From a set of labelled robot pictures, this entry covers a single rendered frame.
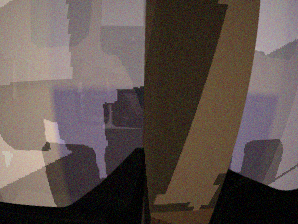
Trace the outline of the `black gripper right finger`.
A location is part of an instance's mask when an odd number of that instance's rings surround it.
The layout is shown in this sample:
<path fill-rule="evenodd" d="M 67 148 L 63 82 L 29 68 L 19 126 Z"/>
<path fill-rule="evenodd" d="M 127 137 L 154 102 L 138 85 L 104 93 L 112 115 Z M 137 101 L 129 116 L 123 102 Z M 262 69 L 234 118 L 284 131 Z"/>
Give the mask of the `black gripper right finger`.
<path fill-rule="evenodd" d="M 298 189 L 274 189 L 227 169 L 209 224 L 298 224 Z"/>

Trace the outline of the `long brown wooden beam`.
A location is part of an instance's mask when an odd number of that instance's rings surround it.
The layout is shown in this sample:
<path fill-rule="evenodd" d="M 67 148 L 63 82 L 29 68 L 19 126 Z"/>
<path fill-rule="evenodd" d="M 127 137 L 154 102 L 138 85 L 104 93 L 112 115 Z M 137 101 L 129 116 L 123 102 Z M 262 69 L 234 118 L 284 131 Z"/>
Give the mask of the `long brown wooden beam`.
<path fill-rule="evenodd" d="M 237 140 L 261 0 L 146 0 L 142 224 L 209 224 Z"/>

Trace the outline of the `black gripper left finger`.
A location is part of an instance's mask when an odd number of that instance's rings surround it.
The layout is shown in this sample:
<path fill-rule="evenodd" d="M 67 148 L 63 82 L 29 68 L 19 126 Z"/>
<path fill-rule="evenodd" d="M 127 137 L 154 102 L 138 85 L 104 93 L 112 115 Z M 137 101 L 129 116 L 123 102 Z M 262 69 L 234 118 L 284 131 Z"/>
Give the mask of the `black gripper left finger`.
<path fill-rule="evenodd" d="M 145 152 L 136 148 L 109 177 L 67 206 L 0 201 L 0 224 L 142 224 Z"/>

